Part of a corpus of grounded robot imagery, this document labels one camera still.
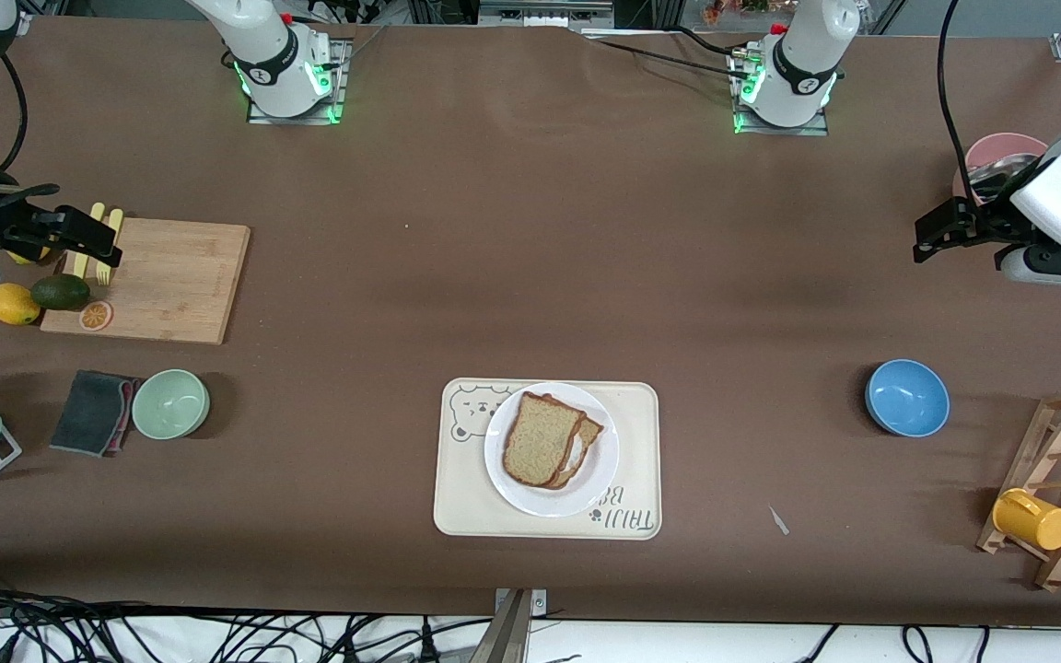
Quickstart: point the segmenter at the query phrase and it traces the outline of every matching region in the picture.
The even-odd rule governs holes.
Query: wooden cutting board
[[[80,313],[46,311],[38,328],[64,334],[222,344],[251,232],[247,226],[222,223],[126,217],[117,240],[122,265],[114,269],[109,285],[97,282],[97,261],[88,261],[85,274],[93,299],[114,307],[112,322],[100,331],[86,331]],[[72,269],[70,256],[63,272],[71,274]]]

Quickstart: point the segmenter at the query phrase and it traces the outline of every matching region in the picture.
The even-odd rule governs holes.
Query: white floor
[[[433,626],[451,625],[468,617],[434,617]],[[227,636],[227,626],[190,617],[134,617],[129,621],[153,653],[163,663],[207,663],[213,660],[220,642]],[[286,625],[296,620],[283,622]],[[342,633],[345,617],[321,617],[325,641],[332,642]],[[368,626],[354,642],[362,647],[385,639],[388,634],[420,626],[419,617],[384,617]],[[664,660],[669,663],[797,663],[806,658],[825,632],[825,626],[816,625],[691,625],[690,623],[657,622],[535,622],[532,626],[527,663],[636,662],[636,660]],[[318,636],[316,626],[307,625],[306,632]],[[973,663],[980,629],[926,628],[936,663]],[[155,663],[136,645],[134,638],[120,625],[112,631],[126,663]],[[450,651],[475,645],[485,632],[485,625],[450,631],[436,636],[439,651]],[[0,645],[12,629],[0,628]],[[312,663],[318,649],[296,636],[282,639],[278,645],[291,645],[294,650],[257,650],[276,633],[258,634],[240,649],[227,652],[224,660],[251,660],[260,653],[265,663]],[[897,626],[842,626],[825,646],[817,663],[912,663],[906,653]],[[72,652],[62,639],[51,633],[47,642],[59,653]],[[363,651],[363,662],[376,660],[396,643]],[[20,641],[13,663],[40,663],[41,656],[33,643]],[[416,655],[418,646],[408,647]],[[993,629],[985,653],[985,663],[1049,663],[1061,660],[1061,630]]]

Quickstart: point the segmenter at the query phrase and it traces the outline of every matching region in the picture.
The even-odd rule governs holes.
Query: blue bowl
[[[927,437],[943,429],[947,408],[944,382],[918,361],[888,361],[867,383],[870,416],[897,436]]]

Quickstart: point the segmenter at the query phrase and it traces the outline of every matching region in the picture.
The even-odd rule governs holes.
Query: orange slice
[[[81,328],[85,332],[100,332],[114,320],[114,307],[109,302],[92,302],[81,311]]]

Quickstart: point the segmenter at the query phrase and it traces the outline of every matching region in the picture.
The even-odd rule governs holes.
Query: yellow mug
[[[1061,508],[1010,488],[993,504],[993,526],[1042,549],[1061,547]]]

